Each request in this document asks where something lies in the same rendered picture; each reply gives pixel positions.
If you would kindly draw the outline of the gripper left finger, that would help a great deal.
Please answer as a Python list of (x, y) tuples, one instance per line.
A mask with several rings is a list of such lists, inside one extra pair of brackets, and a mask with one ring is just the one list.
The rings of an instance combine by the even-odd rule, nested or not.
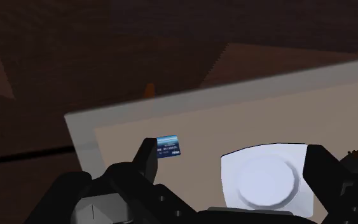
[(158, 167), (157, 139), (145, 138), (131, 162), (110, 165), (92, 179), (87, 172), (59, 176), (24, 224), (70, 224), (76, 204), (96, 186), (112, 190), (127, 203), (134, 224), (197, 224), (197, 212), (164, 185), (150, 180)]

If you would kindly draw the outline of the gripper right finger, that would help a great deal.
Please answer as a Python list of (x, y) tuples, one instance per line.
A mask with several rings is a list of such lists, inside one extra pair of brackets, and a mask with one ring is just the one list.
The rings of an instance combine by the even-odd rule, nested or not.
[(327, 211), (321, 224), (358, 224), (358, 174), (325, 147), (309, 144), (303, 177)]

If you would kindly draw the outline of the blue card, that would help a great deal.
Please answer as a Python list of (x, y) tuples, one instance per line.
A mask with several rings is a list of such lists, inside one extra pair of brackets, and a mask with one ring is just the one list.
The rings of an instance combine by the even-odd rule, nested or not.
[(178, 156), (181, 154), (176, 135), (157, 137), (157, 158)]

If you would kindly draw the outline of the white square plate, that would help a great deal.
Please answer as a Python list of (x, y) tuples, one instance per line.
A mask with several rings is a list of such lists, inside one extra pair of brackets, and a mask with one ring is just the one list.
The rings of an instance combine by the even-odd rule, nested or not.
[(303, 177), (307, 144), (260, 144), (221, 156), (227, 207), (313, 216), (313, 191)]

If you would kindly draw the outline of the small orange object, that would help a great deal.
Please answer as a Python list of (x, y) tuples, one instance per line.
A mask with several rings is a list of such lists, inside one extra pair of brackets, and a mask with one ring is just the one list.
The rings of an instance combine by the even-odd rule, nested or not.
[(155, 96), (155, 85), (153, 83), (148, 83), (144, 90), (143, 97), (144, 98), (151, 98)]

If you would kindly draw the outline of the beige table with white edge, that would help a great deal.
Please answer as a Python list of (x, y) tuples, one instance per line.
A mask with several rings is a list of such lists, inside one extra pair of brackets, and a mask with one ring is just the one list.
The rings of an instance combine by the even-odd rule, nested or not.
[(99, 177), (130, 160), (145, 137), (175, 134), (181, 154), (156, 180), (189, 205), (222, 205), (221, 156), (262, 143), (318, 143), (343, 158), (358, 149), (358, 60), (69, 113), (81, 168)]

